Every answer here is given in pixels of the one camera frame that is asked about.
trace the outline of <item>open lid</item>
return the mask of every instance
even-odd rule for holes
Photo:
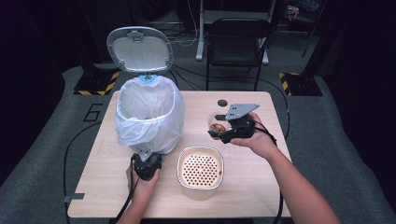
[[[144,26],[122,27],[107,36],[107,49],[123,71],[157,74],[171,68],[173,51],[160,31]]]

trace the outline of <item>white trash bag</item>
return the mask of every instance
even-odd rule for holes
[[[171,79],[141,76],[121,87],[116,110],[118,141],[142,161],[154,152],[171,152],[183,134],[183,125],[183,97]]]

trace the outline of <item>table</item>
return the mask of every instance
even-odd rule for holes
[[[263,124],[277,139],[280,150],[290,158],[275,108],[264,91],[182,91],[186,106],[184,133],[176,148],[166,156],[161,178],[144,217],[275,217],[279,203],[279,188],[268,162],[249,148],[223,144],[207,133],[207,118],[212,112],[226,113],[228,106],[218,106],[218,100],[228,104],[260,104],[254,110]],[[127,195],[125,171],[133,154],[117,142],[115,109],[119,93],[109,103],[103,123],[92,146],[76,193],[82,200],[70,203],[70,217],[115,217]],[[224,159],[224,176],[215,195],[206,201],[193,201],[185,196],[177,181],[177,160],[186,147],[216,148]],[[284,204],[282,217],[290,217]]]
[[[276,4],[276,0],[271,0],[270,10],[267,13],[260,12],[238,12],[238,11],[210,11],[205,10],[204,0],[201,0],[200,3],[200,13],[199,13],[199,38],[198,38],[198,48],[195,56],[195,60],[200,62],[203,59],[204,54],[204,23],[212,23],[215,20],[220,18],[262,18],[268,21],[271,20],[274,7]],[[267,50],[264,52],[264,56],[262,58],[263,64],[268,64],[268,55]]]

